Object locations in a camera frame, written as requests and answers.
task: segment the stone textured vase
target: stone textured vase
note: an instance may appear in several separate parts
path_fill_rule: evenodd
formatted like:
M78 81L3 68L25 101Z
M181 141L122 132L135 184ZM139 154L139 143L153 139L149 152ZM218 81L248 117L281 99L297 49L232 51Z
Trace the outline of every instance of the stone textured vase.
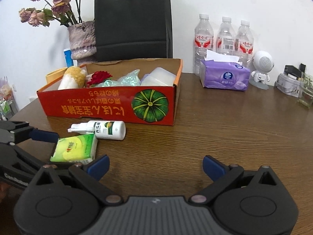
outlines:
M86 21L68 28L72 59L77 64L96 62L96 37L94 35L94 21Z

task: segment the black paper bag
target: black paper bag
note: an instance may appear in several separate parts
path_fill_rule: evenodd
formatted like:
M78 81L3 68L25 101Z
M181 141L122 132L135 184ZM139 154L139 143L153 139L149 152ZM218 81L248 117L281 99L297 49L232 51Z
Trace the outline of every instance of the black paper bag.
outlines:
M171 0L94 0L97 59L172 58Z

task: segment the brown wooden tabletop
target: brown wooden tabletop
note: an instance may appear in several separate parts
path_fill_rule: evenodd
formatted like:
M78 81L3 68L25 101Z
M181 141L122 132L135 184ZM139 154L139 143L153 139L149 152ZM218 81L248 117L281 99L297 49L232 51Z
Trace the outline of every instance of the brown wooden tabletop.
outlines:
M202 159L212 155L225 164L257 170L270 165L299 208L294 235L313 234L313 112L276 88L249 86L246 92L203 89L193 74L184 73L174 126L127 124L123 141L100 140L97 155L107 154L111 166L101 180L125 199L129 195L190 197L211 180ZM54 131L87 119L46 117L37 100L13 120ZM47 161L52 146L27 140L27 152ZM18 196L11 189L0 205L0 234L18 234L12 209Z

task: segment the blue logo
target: blue logo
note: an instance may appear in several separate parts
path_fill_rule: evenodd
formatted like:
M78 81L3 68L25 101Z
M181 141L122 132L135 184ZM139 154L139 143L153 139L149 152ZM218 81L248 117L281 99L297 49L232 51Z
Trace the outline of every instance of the blue logo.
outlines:
M225 72L223 78L225 80L231 80L233 78L233 74L231 72Z

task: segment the white robot figurine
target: white robot figurine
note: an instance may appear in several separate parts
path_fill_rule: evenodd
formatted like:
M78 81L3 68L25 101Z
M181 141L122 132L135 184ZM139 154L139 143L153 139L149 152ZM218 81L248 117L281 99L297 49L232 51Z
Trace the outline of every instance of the white robot figurine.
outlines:
M250 80L250 83L258 88L268 89L265 84L266 81L270 81L270 76L267 73L274 67L272 56L266 51L258 51L253 57L253 65L256 70L251 72L254 82Z

